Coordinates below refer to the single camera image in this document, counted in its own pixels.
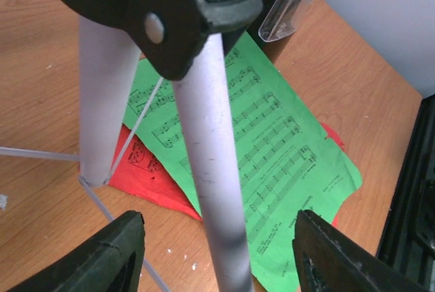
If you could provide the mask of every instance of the musical notation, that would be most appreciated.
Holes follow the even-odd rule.
[[[130,96],[128,97],[128,106],[131,107],[131,109],[136,113],[136,115],[141,114],[143,111],[143,108],[147,104],[148,98],[150,97],[152,91],[154,90],[156,86],[152,86],[151,88],[148,88],[146,90],[133,90],[130,93]],[[151,113],[152,111],[157,110],[159,107],[173,102],[174,96],[172,92],[172,87],[169,81],[163,81],[162,85],[156,94],[156,97],[152,101],[150,108],[148,109],[148,113]]]
[[[285,198],[297,180],[302,178],[306,171],[312,167],[312,161],[315,160],[315,158],[315,154],[305,145],[279,167],[279,171],[272,175],[271,180],[265,186],[262,185],[261,191],[256,190],[248,198],[248,200],[252,200],[252,198],[254,200],[245,207],[246,222],[258,213],[256,210],[261,204],[270,201],[267,205],[266,211],[264,211],[263,208],[263,212],[258,213],[258,220],[249,230],[247,235],[249,243],[252,243],[256,239],[258,233],[266,225],[267,220],[278,207],[280,201]],[[296,171],[293,171],[292,168],[296,166],[299,161],[302,161],[302,164],[296,169]],[[280,185],[280,182],[284,179],[286,180],[285,183]]]
[[[173,136],[166,139],[165,141],[160,141],[160,142],[163,144],[165,148],[172,148],[174,147],[174,144],[180,141],[182,138],[183,138],[183,134],[178,132],[177,134],[174,134]]]
[[[247,82],[244,83],[240,89],[230,93],[230,102],[234,102],[240,96],[243,96],[248,90],[253,88],[256,84],[261,82],[260,76],[256,73],[254,68],[249,66],[240,70],[239,74],[228,82],[228,88],[231,91],[237,84],[241,84],[246,80]]]
[[[147,165],[146,170],[151,173],[155,173],[163,168],[163,165],[157,160],[156,156],[152,156],[150,162]]]
[[[160,141],[165,148],[172,148],[174,144],[183,138],[181,128],[178,126],[179,117],[176,115],[172,117],[156,129],[152,131],[152,134]],[[175,131],[175,134],[168,136],[168,132]]]
[[[166,121],[164,124],[162,124],[161,126],[157,127],[156,129],[154,129],[152,131],[152,134],[155,137],[160,136],[160,135],[168,132],[170,129],[172,129],[174,126],[176,126],[178,123],[179,123],[179,117],[178,117],[178,115],[176,115],[172,119]]]
[[[240,51],[238,49],[233,48],[230,53],[228,53],[225,57],[225,68],[233,65],[237,59],[240,58]]]
[[[252,113],[256,113],[256,111],[260,110],[264,105],[270,106],[251,120],[249,116]],[[243,120],[249,120],[249,123],[246,124],[245,127],[240,130],[236,130],[236,133],[234,134],[235,141],[237,142],[242,139],[249,131],[254,129],[262,120],[265,120],[271,114],[271,112],[277,109],[279,106],[280,102],[275,98],[275,95],[273,95],[272,92],[267,92],[240,114],[233,117],[232,124],[234,127],[240,124]]]
[[[285,128],[288,131],[279,138],[278,134]],[[257,172],[267,164],[267,162],[296,134],[300,132],[300,126],[296,123],[293,117],[287,117],[274,128],[272,128],[262,140],[255,144],[252,149],[243,156],[243,158],[238,162],[237,166],[239,171],[247,165],[251,166],[249,172],[244,170],[245,174],[241,176],[240,184],[242,187],[252,180],[252,178],[257,174]],[[269,146],[269,150],[263,154],[257,162],[253,161],[254,156],[256,156],[264,147]]]
[[[189,157],[186,156],[184,159],[179,161],[180,165],[184,167],[188,173],[192,174],[192,169],[190,168]]]
[[[145,156],[145,146],[141,141],[135,141],[133,148],[131,149],[130,155],[128,156],[128,163],[136,164],[140,163]]]

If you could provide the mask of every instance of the red paper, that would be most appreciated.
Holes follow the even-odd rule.
[[[321,125],[328,133],[326,139],[333,139],[344,150],[344,144],[337,133],[327,125]],[[120,152],[129,134],[130,130],[122,126],[116,154]],[[128,146],[110,185],[159,206],[202,220],[181,188],[137,136],[133,137]]]

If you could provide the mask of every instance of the white string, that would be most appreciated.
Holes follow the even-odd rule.
[[[79,182],[83,186],[86,193],[89,195],[90,199],[98,206],[100,211],[106,216],[106,218],[109,220],[109,222],[112,222],[114,220],[114,216],[109,212],[107,207],[103,204],[103,202],[98,198],[98,196],[94,193],[94,191],[89,187],[87,182],[79,176]],[[158,275],[156,270],[151,266],[151,264],[148,262],[148,260],[143,257],[142,266],[147,270],[148,274],[152,277],[154,282],[160,287],[161,291],[164,292],[170,292],[168,286],[163,281],[163,279]]]
[[[111,167],[109,175],[107,176],[107,178],[105,180],[105,183],[108,183],[110,178],[114,175],[116,168],[118,167],[118,165],[121,162],[122,156],[124,155],[125,151],[127,150],[127,147],[130,145],[130,142],[133,139],[133,137],[136,133],[136,130],[138,129],[139,125],[142,122],[142,119],[145,117],[145,114],[147,113],[148,109],[150,108],[150,105],[151,105],[152,101],[154,100],[154,97],[156,96],[157,91],[160,88],[160,85],[162,85],[162,82],[163,82],[163,77],[161,77],[157,81],[156,87],[154,87],[150,97],[148,98],[148,102],[145,104],[145,107],[143,108],[140,116],[137,118],[135,126],[131,130],[129,136],[127,137],[127,140],[125,141],[124,145],[122,146],[121,151],[118,154],[118,157],[116,158],[114,165]],[[82,184],[84,190],[89,195],[90,199],[92,199],[92,201],[96,204],[96,206],[100,209],[100,211],[104,214],[104,216],[106,216],[106,218],[109,220],[109,222],[112,222],[114,220],[114,216],[109,212],[107,207],[103,204],[103,202],[100,200],[100,198],[98,198],[98,196],[94,193],[94,191],[89,187],[89,185],[84,180],[84,178],[79,176],[79,182]],[[148,274],[150,274],[150,276],[152,277],[154,282],[156,282],[158,287],[160,287],[161,291],[170,292],[166,283],[158,275],[156,270],[151,266],[151,264],[148,262],[148,260],[145,257],[143,258],[142,266],[147,270]]]
[[[156,96],[157,91],[160,88],[160,85],[162,85],[162,82],[163,82],[163,77],[160,77],[160,79],[157,81],[156,87],[154,87],[154,90],[152,91],[150,98],[148,99],[147,104],[145,104],[145,107],[143,108],[140,116],[137,118],[135,126],[133,127],[129,136],[127,137],[127,140],[125,141],[124,146],[122,146],[122,149],[121,149],[120,153],[118,154],[118,157],[116,158],[114,165],[111,167],[109,175],[107,176],[106,180],[104,181],[105,184],[109,182],[111,177],[114,175],[116,168],[118,167],[118,165],[120,165],[122,156],[124,156],[124,153],[127,150],[127,147],[130,145],[130,142],[133,139],[133,137],[136,133],[136,130],[138,129],[139,125],[142,122],[142,119],[145,117],[145,114],[147,113],[148,109],[150,108],[152,100],[154,100],[154,97]]]

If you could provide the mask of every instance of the paper debris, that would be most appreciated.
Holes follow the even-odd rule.
[[[4,211],[6,209],[6,204],[7,204],[7,196],[0,194],[0,208],[1,208],[1,210]]]

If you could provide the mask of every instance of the metal rivet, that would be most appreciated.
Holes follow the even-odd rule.
[[[164,26],[156,14],[150,12],[145,17],[145,32],[152,43],[160,44],[164,39]]]

